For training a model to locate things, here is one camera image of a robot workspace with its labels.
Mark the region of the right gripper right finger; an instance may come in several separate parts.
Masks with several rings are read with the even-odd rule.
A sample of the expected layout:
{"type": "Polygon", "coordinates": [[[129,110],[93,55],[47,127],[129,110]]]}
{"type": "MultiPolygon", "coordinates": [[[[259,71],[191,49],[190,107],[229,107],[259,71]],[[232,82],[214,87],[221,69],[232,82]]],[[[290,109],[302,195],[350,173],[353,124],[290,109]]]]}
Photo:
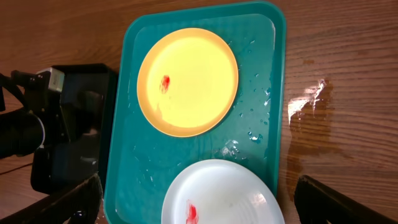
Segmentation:
{"type": "Polygon", "coordinates": [[[397,224],[308,175],[298,178],[294,204],[302,224],[397,224]]]}

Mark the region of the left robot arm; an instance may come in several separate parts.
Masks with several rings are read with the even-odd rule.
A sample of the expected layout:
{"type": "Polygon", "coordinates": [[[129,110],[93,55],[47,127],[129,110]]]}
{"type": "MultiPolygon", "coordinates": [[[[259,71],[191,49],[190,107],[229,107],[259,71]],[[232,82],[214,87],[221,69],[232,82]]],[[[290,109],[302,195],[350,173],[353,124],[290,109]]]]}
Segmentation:
{"type": "Polygon", "coordinates": [[[26,156],[40,148],[72,143],[90,131],[103,102],[94,91],[78,91],[76,102],[65,100],[60,88],[64,74],[38,74],[14,70],[1,75],[1,89],[7,90],[22,107],[6,112],[1,99],[1,158],[26,156]]]}

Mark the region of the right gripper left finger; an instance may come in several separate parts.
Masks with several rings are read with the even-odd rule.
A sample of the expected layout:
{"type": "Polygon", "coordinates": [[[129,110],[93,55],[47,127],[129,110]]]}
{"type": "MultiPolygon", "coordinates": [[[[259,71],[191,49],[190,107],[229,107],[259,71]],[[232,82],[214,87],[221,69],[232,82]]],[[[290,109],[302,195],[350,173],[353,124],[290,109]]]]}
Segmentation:
{"type": "Polygon", "coordinates": [[[102,198],[100,177],[94,174],[1,219],[1,223],[95,223],[102,198]]]}

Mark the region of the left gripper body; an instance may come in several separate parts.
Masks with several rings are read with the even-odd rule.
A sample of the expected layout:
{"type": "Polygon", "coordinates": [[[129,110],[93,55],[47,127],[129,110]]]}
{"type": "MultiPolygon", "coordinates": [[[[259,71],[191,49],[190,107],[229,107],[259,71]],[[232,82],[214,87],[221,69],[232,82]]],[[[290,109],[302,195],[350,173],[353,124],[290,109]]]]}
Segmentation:
{"type": "Polygon", "coordinates": [[[44,146],[75,142],[100,127],[104,81],[98,77],[66,77],[61,93],[30,84],[24,96],[44,126],[44,146]]]}

